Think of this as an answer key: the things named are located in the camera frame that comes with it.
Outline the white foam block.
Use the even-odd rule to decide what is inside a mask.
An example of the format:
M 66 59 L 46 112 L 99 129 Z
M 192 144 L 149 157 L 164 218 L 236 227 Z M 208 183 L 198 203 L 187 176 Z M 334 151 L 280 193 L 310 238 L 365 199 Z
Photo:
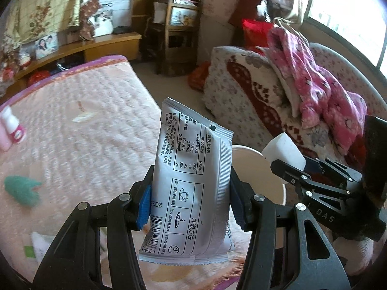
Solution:
M 269 162 L 272 173 L 292 185 L 297 183 L 306 166 L 305 157 L 285 132 L 272 139 L 262 155 Z

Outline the white green tissue pack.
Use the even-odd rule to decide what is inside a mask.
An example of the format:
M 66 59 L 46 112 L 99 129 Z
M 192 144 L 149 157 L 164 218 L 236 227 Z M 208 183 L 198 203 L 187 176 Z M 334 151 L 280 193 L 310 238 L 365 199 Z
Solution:
M 24 245 L 24 254 L 27 258 L 35 259 L 40 264 L 54 240 L 54 236 L 32 232 L 30 242 Z

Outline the green fuzzy cloth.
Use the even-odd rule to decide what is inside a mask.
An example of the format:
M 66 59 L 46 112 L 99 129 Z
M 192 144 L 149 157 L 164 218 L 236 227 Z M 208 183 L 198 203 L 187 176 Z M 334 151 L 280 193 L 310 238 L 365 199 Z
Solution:
M 20 175 L 10 175 L 4 180 L 5 190 L 21 206 L 33 208 L 40 203 L 38 188 L 42 182 Z

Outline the white plastic trash bucket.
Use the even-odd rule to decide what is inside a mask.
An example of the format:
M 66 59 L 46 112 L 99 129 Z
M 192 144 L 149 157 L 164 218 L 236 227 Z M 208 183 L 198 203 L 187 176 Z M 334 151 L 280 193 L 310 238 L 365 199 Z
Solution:
M 239 179 L 249 183 L 256 194 L 264 195 L 278 205 L 286 205 L 285 184 L 272 173 L 269 162 L 259 151 L 243 145 L 233 145 L 232 165 Z

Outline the pink patterned pajama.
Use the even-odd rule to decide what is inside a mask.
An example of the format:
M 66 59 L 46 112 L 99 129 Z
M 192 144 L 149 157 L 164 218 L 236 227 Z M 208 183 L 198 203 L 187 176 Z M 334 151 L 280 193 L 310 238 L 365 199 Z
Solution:
M 267 34 L 270 61 L 283 77 L 293 81 L 305 129 L 323 120 L 329 127 L 338 151 L 346 155 L 363 136 L 367 104 L 356 93 L 344 89 L 325 68 L 316 64 L 310 47 L 290 31 L 273 27 Z

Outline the floral red sofa cover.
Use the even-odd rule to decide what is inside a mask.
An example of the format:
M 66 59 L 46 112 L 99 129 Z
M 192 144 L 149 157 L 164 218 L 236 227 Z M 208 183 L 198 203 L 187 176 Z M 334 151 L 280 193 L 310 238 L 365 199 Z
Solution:
M 345 57 L 318 43 L 310 43 L 316 63 L 328 70 L 345 90 L 365 99 L 367 113 L 386 120 L 386 102 L 368 79 Z M 271 139 L 287 132 L 303 154 L 312 158 L 337 160 L 357 171 L 364 165 L 361 139 L 342 156 L 329 136 L 326 123 L 301 128 L 300 116 L 292 107 L 276 72 L 257 52 L 235 46 L 213 48 L 211 65 L 204 85 L 203 101 L 217 123 L 234 132 L 233 141 L 262 152 Z M 386 242 L 361 238 L 359 242 L 334 238 L 338 255 L 344 255 L 344 269 L 350 276 L 360 275 L 375 263 Z

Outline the pink quilted table cover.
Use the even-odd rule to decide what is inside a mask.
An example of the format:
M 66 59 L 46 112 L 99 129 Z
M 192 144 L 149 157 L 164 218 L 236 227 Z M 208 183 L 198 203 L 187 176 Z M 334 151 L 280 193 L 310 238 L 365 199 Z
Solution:
M 9 106 L 26 137 L 1 155 L 1 288 L 34 289 L 39 265 L 27 258 L 30 234 L 56 236 L 81 202 L 111 202 L 155 165 L 161 108 L 122 56 L 107 56 L 44 79 L 13 97 Z M 40 203 L 21 206 L 4 180 L 20 175 L 42 182 Z M 230 211 L 234 244 L 228 260 L 191 266 L 139 259 L 150 215 L 132 233 L 145 289 L 225 289 L 240 277 L 250 236 Z M 111 289 L 106 228 L 100 228 L 102 283 Z

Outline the pink water bottle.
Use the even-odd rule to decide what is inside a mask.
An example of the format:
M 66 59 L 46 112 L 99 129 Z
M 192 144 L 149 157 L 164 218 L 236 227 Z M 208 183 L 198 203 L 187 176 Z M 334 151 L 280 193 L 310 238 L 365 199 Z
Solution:
M 0 122 L 0 150 L 1 152 L 7 152 L 13 145 L 5 126 Z

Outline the red cushion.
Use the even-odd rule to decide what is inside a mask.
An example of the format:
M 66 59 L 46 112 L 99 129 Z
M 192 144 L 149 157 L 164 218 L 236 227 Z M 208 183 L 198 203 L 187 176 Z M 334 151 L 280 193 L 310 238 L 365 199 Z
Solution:
M 267 34 L 273 28 L 271 22 L 258 22 L 256 20 L 243 19 L 242 29 L 245 48 L 250 51 L 263 54 L 261 48 L 267 48 Z

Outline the white pink-label pill bottle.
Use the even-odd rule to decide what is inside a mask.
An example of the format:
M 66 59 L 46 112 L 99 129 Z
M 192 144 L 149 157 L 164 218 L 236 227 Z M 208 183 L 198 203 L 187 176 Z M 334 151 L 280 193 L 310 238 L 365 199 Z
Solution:
M 26 130 L 13 114 L 11 107 L 6 106 L 1 112 L 1 122 L 13 143 L 21 143 L 26 137 Z

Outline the wooden chair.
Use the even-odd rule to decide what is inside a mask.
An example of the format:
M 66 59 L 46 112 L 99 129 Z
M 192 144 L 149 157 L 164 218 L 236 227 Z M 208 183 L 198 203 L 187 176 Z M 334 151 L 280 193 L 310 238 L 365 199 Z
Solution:
M 156 74 L 186 75 L 197 66 L 204 1 L 152 0 L 144 50 L 145 55 L 156 61 Z

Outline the wooden tv cabinet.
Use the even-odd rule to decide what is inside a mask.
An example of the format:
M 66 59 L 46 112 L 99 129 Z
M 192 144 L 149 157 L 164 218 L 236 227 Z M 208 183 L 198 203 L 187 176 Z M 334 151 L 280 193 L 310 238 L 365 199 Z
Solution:
M 40 60 L 33 60 L 29 66 L 19 71 L 15 75 L 15 82 L 1 96 L 1 102 L 7 101 L 24 90 L 27 87 L 28 76 L 35 70 L 74 54 L 81 54 L 85 62 L 91 62 L 109 55 L 122 55 L 129 61 L 135 60 L 138 57 L 141 38 L 140 33 L 131 32 L 119 35 L 103 35 L 93 41 L 78 41 L 60 46 L 56 52 Z

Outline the framed couple photo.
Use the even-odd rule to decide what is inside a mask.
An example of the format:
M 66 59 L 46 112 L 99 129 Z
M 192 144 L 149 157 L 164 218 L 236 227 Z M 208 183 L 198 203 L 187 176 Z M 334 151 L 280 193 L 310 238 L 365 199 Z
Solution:
M 35 42 L 35 58 L 40 60 L 58 50 L 58 35 L 52 33 Z

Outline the yellow floral cloth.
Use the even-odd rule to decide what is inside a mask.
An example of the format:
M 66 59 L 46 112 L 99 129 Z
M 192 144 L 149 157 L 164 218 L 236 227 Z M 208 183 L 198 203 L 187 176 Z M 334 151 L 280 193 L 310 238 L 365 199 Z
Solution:
M 2 45 L 13 51 L 22 44 L 81 23 L 87 0 L 12 0 L 5 16 Z

